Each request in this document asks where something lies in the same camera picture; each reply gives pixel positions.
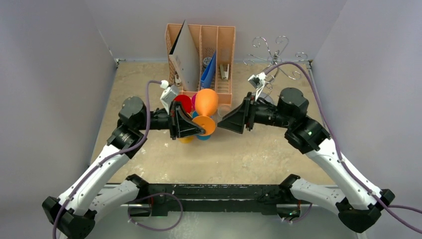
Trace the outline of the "yellow wine glass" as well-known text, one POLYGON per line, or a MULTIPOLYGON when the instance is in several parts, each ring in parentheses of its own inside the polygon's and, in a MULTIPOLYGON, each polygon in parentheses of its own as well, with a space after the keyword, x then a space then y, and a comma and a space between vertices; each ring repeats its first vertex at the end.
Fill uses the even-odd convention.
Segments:
POLYGON ((194 138, 195 138, 195 136, 191 135, 191 136, 187 136, 187 137, 183 137, 183 138, 178 138, 178 140, 179 140, 180 143, 187 144, 187 143, 192 142, 194 138))

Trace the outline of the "blue wine glass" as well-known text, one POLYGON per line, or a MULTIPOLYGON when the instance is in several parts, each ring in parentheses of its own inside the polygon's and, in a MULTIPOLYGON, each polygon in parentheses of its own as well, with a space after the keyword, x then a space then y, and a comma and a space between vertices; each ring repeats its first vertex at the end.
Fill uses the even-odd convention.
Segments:
MULTIPOLYGON (((198 116, 198 113, 196 111, 193 111, 192 118, 195 118, 197 116, 198 116)), ((208 140, 211 137, 211 135, 206 135, 206 136, 196 135, 196 137, 197 137, 197 139, 204 141, 204 140, 208 140)))

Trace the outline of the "red wine glass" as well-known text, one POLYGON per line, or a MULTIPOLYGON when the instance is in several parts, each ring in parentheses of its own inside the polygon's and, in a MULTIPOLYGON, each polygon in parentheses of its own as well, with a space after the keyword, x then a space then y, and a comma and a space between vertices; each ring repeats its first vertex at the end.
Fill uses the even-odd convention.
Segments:
POLYGON ((191 113, 193 107, 190 97, 186 95, 178 95, 175 97, 174 101, 180 102, 182 104, 183 110, 189 114, 191 113))

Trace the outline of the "pink wine glass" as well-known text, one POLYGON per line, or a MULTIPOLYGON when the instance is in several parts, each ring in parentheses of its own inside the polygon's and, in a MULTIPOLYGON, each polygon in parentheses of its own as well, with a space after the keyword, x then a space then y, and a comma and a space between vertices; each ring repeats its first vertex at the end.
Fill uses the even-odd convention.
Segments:
POLYGON ((196 110, 196 105, 195 105, 195 103, 196 103, 196 96, 197 96, 197 94, 194 94, 191 97, 192 111, 195 111, 196 110))

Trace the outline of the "orange wine glass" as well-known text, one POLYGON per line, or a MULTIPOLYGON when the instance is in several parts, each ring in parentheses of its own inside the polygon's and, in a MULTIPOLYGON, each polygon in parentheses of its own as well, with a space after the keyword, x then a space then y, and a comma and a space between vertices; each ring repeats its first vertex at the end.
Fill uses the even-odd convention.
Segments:
POLYGON ((218 108, 218 95, 212 89, 202 89, 197 92, 195 100, 195 110, 197 116, 193 122, 202 127, 205 132, 201 136, 211 135, 216 129, 216 123, 211 118, 218 108))

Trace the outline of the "chrome wine glass rack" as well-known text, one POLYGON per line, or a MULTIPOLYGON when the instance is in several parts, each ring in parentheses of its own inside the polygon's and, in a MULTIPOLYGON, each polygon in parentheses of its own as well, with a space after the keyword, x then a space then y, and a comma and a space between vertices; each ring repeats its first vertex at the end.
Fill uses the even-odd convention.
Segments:
POLYGON ((243 60, 243 64, 247 66, 253 66, 256 60, 260 60, 268 64, 264 70, 265 71, 271 70, 271 71, 270 71, 270 74, 267 74, 267 78, 266 78, 267 84, 259 96, 260 98, 263 98, 267 101, 270 100, 270 94, 273 91, 274 82, 276 78, 278 77, 278 75, 282 74, 291 80, 299 80, 302 78, 302 75, 303 75, 298 70, 294 70, 288 73, 285 70, 283 70, 282 67, 280 66, 281 63, 285 62, 285 60, 282 59, 282 53, 285 51, 285 49, 287 48, 289 44, 288 37, 284 35, 277 36, 275 38, 275 43, 278 44, 280 47, 278 50, 273 52, 270 49, 268 41, 264 37, 256 36, 255 38, 253 38, 251 42, 252 46, 254 48, 260 48, 261 45, 264 45, 267 50, 268 57, 262 58, 254 54, 248 54, 248 58, 243 60))

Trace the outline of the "clear glass wine glass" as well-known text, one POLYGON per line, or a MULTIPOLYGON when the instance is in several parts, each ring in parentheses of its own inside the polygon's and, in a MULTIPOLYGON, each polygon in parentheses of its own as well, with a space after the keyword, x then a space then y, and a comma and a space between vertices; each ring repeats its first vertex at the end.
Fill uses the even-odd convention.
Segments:
POLYGON ((224 116, 231 112, 231 107, 228 105, 220 105, 217 109, 217 121, 221 121, 224 116))

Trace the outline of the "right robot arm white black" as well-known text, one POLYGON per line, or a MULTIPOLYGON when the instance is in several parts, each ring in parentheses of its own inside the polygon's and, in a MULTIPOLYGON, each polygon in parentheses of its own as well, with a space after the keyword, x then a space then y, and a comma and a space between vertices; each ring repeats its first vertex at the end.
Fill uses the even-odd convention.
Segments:
POLYGON ((298 199, 323 207, 336 214, 350 230, 363 233, 377 222, 395 195, 371 183, 343 154, 336 152, 328 131, 307 115, 308 106, 308 100, 296 88, 283 89, 276 105, 248 93, 218 127, 236 133, 251 130, 255 123, 285 128, 288 143, 322 168, 337 188, 316 185, 292 174, 280 184, 280 198, 287 203, 298 199))

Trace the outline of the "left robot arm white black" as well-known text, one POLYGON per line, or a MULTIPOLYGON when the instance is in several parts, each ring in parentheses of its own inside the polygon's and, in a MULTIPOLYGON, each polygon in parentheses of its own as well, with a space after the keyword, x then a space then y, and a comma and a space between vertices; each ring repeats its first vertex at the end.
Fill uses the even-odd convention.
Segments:
POLYGON ((100 155, 82 176, 57 198, 47 197, 42 208, 53 225, 55 239, 84 239, 96 223, 115 208, 127 202, 144 203, 149 184, 133 174, 120 185, 101 194, 109 179, 141 149, 150 129, 168 129, 171 138, 184 138, 205 133, 202 126, 173 101, 170 111, 149 110, 149 102, 129 97, 119 112, 117 128, 108 138, 100 155))

